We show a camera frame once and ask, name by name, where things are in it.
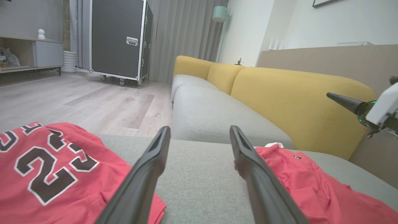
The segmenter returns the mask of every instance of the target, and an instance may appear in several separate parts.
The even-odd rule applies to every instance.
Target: wooden floor
[[[171,85],[89,73],[63,74],[0,87],[0,132],[32,122],[69,122],[91,133],[154,137],[169,126]]]

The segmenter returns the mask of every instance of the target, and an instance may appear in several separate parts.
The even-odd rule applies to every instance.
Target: red clothing
[[[311,224],[398,223],[398,213],[324,173],[305,154],[279,145],[256,148]]]
[[[94,223],[131,167],[83,128],[33,123],[0,134],[2,223]],[[166,205],[155,194],[149,224]]]

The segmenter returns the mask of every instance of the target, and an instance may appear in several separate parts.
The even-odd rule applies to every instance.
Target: gray fabric seat
[[[152,138],[98,135],[133,166]],[[304,151],[327,174],[398,211],[398,190],[336,156]],[[162,224],[253,224],[246,182],[234,169],[230,144],[171,140],[155,193],[164,201]]]
[[[200,87],[204,87],[204,88],[218,90],[217,87],[215,87],[213,84],[209,83],[205,79],[202,79],[202,78],[199,78],[196,76],[191,76],[191,75],[177,74],[173,77],[172,101],[174,101],[174,95],[176,94],[178,88],[180,88],[183,85],[200,86]]]
[[[174,97],[172,139],[230,143],[231,125],[239,126],[253,145],[281,142],[289,136],[230,95],[198,86],[181,86]]]

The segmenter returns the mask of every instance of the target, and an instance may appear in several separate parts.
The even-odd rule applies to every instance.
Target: gray curtain
[[[215,61],[222,23],[211,19],[214,6],[228,0],[148,0],[154,14],[149,80],[172,82],[176,56]]]

